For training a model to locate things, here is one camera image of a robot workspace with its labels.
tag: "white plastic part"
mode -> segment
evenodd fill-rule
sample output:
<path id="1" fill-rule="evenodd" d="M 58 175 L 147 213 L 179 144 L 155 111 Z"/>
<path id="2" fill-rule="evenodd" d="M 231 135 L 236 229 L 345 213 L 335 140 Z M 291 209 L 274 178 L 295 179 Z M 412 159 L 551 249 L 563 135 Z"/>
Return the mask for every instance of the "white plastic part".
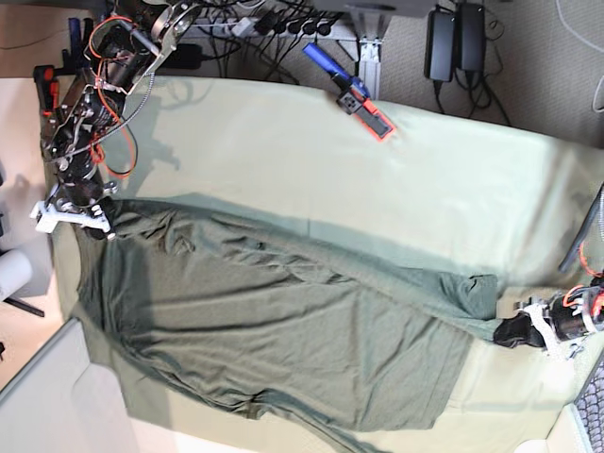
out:
<path id="1" fill-rule="evenodd" d="M 10 250 L 0 257 L 0 300 L 22 288 L 32 276 L 29 259 L 20 250 Z"/>
<path id="2" fill-rule="evenodd" d="M 566 361 L 562 347 L 556 339 L 556 334 L 544 319 L 544 308 L 541 304 L 530 304 L 522 309 L 530 316 L 530 322 L 544 337 L 545 348 L 555 361 Z"/>
<path id="3" fill-rule="evenodd" d="M 249 18 L 244 17 L 238 24 L 230 30 L 237 38 L 247 38 L 254 29 L 254 22 Z"/>
<path id="4" fill-rule="evenodd" d="M 111 231 L 111 225 L 105 213 L 100 210 L 98 215 L 91 217 L 86 214 L 72 214 L 70 212 L 59 212 L 55 206 L 50 203 L 48 206 L 43 201 L 39 201 L 29 214 L 32 219 L 38 219 L 36 230 L 42 233 L 52 233 L 58 222 L 68 222 L 70 224 L 79 224 L 84 227 L 100 229 L 105 233 Z"/>

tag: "metal bracket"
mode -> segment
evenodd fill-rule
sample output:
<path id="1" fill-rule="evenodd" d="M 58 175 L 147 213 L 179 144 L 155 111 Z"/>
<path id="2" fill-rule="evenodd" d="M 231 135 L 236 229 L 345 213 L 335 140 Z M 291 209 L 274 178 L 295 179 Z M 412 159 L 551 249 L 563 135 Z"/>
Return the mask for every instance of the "metal bracket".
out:
<path id="1" fill-rule="evenodd" d="M 379 99 L 379 77 L 381 75 L 381 40 L 359 41 L 359 64 L 357 76 L 369 90 L 372 99 Z"/>
<path id="2" fill-rule="evenodd" d="M 372 99 L 379 99 L 381 45 L 391 16 L 360 11 L 352 11 L 350 16 L 359 40 L 357 76 L 371 93 Z"/>

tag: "power adapter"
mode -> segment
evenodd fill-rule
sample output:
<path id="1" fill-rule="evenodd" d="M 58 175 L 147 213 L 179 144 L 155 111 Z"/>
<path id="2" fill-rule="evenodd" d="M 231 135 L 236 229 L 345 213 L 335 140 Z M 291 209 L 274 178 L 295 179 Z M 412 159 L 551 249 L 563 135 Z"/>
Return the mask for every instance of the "power adapter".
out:
<path id="1" fill-rule="evenodd" d="M 455 43 L 455 15 L 435 9 L 428 15 L 428 38 L 424 76 L 439 82 L 453 78 L 453 50 Z"/>
<path id="2" fill-rule="evenodd" d="M 254 24 L 254 29 L 262 36 L 268 35 L 279 22 L 279 15 L 274 11 L 268 11 Z"/>
<path id="3" fill-rule="evenodd" d="M 457 23 L 457 61 L 462 71 L 482 72 L 486 51 L 484 6 L 459 3 L 455 11 Z"/>

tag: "screw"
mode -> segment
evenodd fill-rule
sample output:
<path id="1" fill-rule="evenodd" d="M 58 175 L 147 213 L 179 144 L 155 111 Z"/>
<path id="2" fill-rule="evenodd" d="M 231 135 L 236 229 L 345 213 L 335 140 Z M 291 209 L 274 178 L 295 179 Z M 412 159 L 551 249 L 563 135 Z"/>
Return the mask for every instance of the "screw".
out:
<path id="1" fill-rule="evenodd" d="M 57 208 L 63 212 L 69 211 L 73 206 L 74 204 L 71 201 L 65 200 L 64 198 L 60 198 L 57 201 Z"/>
<path id="2" fill-rule="evenodd" d="M 117 185 L 114 181 L 110 181 L 103 186 L 103 193 L 109 195 L 110 193 L 117 193 Z"/>
<path id="3" fill-rule="evenodd" d="M 68 167 L 69 167 L 69 162 L 67 161 L 66 158 L 63 158 L 59 161 L 59 170 L 61 172 L 64 172 L 65 170 L 67 170 Z"/>

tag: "white cylinder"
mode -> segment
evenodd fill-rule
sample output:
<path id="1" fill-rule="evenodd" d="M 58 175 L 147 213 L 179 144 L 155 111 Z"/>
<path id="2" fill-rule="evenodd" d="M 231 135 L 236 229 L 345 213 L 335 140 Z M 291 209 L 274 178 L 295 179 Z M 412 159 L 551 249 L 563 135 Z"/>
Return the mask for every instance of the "white cylinder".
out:
<path id="1" fill-rule="evenodd" d="M 0 300 L 4 300 L 23 287 L 33 274 L 25 253 L 10 250 L 0 257 Z"/>

